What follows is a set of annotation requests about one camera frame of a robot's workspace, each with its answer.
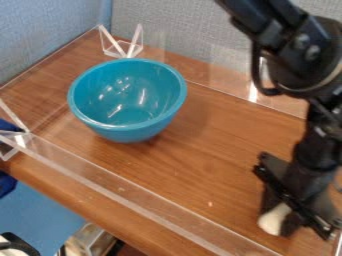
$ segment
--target bowl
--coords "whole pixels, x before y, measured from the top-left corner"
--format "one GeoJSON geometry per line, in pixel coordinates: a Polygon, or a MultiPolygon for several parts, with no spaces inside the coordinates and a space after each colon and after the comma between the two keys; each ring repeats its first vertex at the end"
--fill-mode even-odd
{"type": "Polygon", "coordinates": [[[147,59],[122,59],[88,69],[73,81],[68,105],[104,138],[148,140],[170,124],[187,95],[179,72],[147,59]]]}

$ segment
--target wooden surface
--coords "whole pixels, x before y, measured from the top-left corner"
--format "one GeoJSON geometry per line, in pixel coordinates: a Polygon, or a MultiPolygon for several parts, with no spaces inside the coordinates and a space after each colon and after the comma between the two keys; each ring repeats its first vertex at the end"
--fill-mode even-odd
{"type": "MultiPolygon", "coordinates": [[[[184,106],[160,135],[131,145],[102,139],[76,120],[65,103],[72,80],[108,60],[99,43],[98,32],[88,33],[0,91],[31,131],[281,254],[330,255],[331,244],[311,230],[301,229],[290,238],[279,238],[255,224],[262,193],[262,183],[251,173],[257,156],[269,151],[289,160],[303,121],[188,83],[184,106]]],[[[163,58],[186,77],[196,81],[203,77],[203,84],[208,82],[206,70],[223,72],[151,48],[143,56],[163,58]]],[[[246,87],[246,76],[224,70],[220,77],[246,87]]],[[[11,160],[8,172],[147,255],[211,255],[25,155],[11,160]]]]}

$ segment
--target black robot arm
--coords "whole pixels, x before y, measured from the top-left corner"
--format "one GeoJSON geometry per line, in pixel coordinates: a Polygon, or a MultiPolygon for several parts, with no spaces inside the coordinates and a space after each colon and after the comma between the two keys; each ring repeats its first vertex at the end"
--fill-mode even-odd
{"type": "Polygon", "coordinates": [[[267,96],[286,94],[310,104],[306,132],[291,162],[262,153],[254,169],[266,185],[259,225],[269,233],[285,236],[299,226],[310,226],[329,239],[342,228],[327,193],[342,162],[342,25],[314,17],[289,0],[218,2],[252,42],[251,77],[259,92],[267,96]],[[263,86],[261,58],[274,88],[263,86]],[[279,216],[273,211],[283,211],[278,230],[267,227],[267,216],[279,216]]]}

